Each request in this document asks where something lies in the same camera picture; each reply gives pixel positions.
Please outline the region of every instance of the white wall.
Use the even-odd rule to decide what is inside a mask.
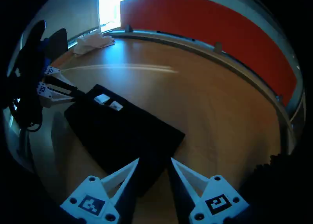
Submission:
[[[40,21],[47,22],[42,38],[50,37],[61,28],[67,31],[70,39],[86,30],[99,26],[99,0],[49,0],[32,19],[24,31],[25,44],[29,31]]]

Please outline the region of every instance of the screw hole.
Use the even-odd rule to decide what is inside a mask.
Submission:
[[[113,214],[107,214],[105,215],[105,219],[108,220],[109,222],[114,222],[116,218]]]
[[[77,200],[76,200],[75,198],[71,198],[71,199],[70,199],[70,202],[71,202],[72,204],[76,204]]]
[[[232,200],[234,203],[238,203],[239,202],[239,198],[238,197],[235,197],[235,198],[233,198],[233,200]]]
[[[203,213],[197,213],[194,218],[197,220],[197,221],[201,221],[204,219],[204,215]]]
[[[86,224],[87,221],[84,218],[80,217],[80,218],[78,218],[78,223],[79,224]]]

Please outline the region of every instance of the white robot part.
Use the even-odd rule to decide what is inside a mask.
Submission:
[[[60,207],[88,224],[117,224],[121,217],[115,205],[134,173],[138,161],[139,158],[103,179],[87,177]],[[121,182],[123,183],[118,191],[109,198],[107,193]]]
[[[74,98],[49,89],[45,83],[39,82],[37,87],[40,103],[43,107],[50,108],[61,103],[70,103]]]
[[[195,204],[190,213],[190,224],[222,224],[244,211],[249,204],[220,175],[206,178],[171,159],[173,166]],[[203,191],[201,197],[194,188]]]

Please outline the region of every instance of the white label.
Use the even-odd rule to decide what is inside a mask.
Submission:
[[[99,96],[95,97],[94,99],[95,99],[95,101],[97,103],[104,104],[104,103],[106,103],[110,99],[110,97],[108,97],[105,94],[102,94],[102,95],[99,95]]]
[[[116,101],[112,102],[110,107],[117,111],[120,111],[120,109],[123,108],[123,106]]]

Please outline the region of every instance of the black fabric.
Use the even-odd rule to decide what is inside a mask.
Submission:
[[[123,106],[116,111],[94,98],[105,94]],[[110,90],[96,85],[65,111],[82,144],[109,174],[140,157],[136,177],[142,196],[164,171],[185,134]]]

